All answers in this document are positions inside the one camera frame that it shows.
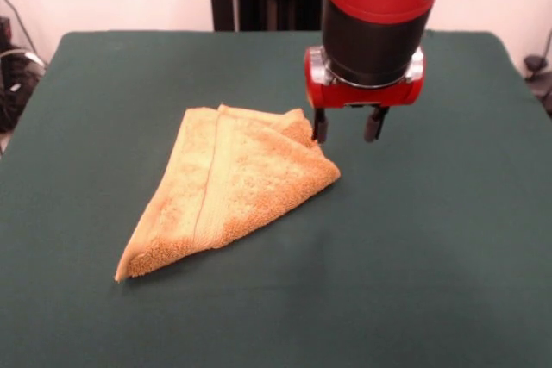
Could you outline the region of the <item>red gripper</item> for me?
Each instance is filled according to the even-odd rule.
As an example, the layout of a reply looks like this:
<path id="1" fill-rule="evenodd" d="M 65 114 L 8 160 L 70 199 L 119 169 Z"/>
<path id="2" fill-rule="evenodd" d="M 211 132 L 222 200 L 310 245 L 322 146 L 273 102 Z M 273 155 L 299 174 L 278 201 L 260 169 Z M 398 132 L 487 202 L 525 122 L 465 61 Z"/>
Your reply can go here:
<path id="1" fill-rule="evenodd" d="M 388 107 L 414 103 L 423 88 L 425 57 L 421 47 L 411 56 L 405 75 L 391 84 L 367 87 L 346 82 L 329 70 L 329 61 L 322 46 L 308 47 L 304 55 L 306 96 L 314 109 L 312 139 L 319 144 L 326 141 L 328 119 L 325 109 L 379 105 L 367 118 L 365 142 L 379 139 Z"/>

